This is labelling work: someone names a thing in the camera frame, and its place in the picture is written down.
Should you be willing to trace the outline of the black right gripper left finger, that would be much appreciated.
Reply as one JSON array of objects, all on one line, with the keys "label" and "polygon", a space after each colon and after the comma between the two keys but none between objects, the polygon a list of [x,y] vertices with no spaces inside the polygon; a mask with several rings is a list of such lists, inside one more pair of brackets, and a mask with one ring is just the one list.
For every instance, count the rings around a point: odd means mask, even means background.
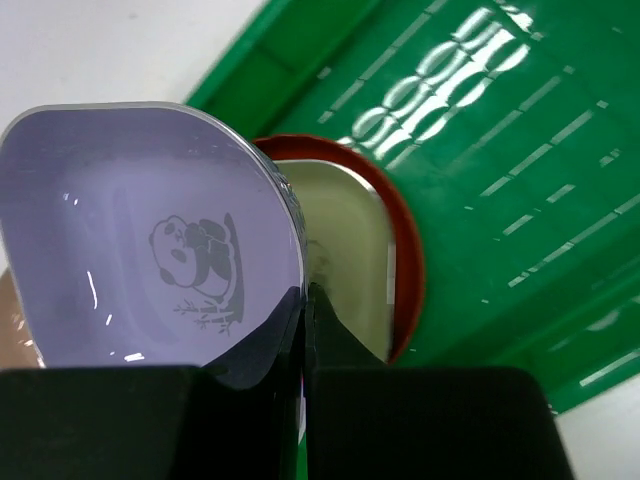
[{"label": "black right gripper left finger", "polygon": [[5,479],[292,479],[302,300],[202,367],[9,370]]}]

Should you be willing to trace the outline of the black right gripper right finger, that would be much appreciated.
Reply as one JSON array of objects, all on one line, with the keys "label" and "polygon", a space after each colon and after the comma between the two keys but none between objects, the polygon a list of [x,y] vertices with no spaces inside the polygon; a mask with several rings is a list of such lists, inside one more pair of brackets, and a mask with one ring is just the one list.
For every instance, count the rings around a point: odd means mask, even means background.
[{"label": "black right gripper right finger", "polygon": [[570,479],[535,379],[512,367],[393,367],[312,285],[304,393],[312,479]]}]

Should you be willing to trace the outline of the red round scalloped plate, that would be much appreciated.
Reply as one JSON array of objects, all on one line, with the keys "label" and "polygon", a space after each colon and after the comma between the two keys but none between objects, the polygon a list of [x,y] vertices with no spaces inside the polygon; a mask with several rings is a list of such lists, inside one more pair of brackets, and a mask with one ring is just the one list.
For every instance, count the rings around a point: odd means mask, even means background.
[{"label": "red round scalloped plate", "polygon": [[308,134],[276,134],[254,144],[274,161],[327,160],[367,180],[381,197],[396,240],[393,343],[389,356],[396,362],[408,349],[420,321],[427,291],[423,244],[414,216],[403,195],[381,168],[363,155],[333,140]]}]

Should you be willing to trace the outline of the green square panda plate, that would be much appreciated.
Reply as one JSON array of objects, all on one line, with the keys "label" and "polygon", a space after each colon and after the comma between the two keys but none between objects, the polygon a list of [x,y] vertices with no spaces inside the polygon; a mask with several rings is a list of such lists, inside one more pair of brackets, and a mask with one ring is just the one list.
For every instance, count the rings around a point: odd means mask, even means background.
[{"label": "green square panda plate", "polygon": [[309,279],[376,357],[393,345],[396,242],[386,206],[354,170],[319,159],[280,160],[306,222]]}]

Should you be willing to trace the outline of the pink square panda plate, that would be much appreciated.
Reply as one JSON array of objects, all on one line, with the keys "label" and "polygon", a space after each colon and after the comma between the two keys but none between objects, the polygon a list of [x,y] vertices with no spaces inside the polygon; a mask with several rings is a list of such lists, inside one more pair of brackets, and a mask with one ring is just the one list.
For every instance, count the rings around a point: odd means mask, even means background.
[{"label": "pink square panda plate", "polygon": [[1,275],[0,307],[1,369],[44,368],[9,271]]}]

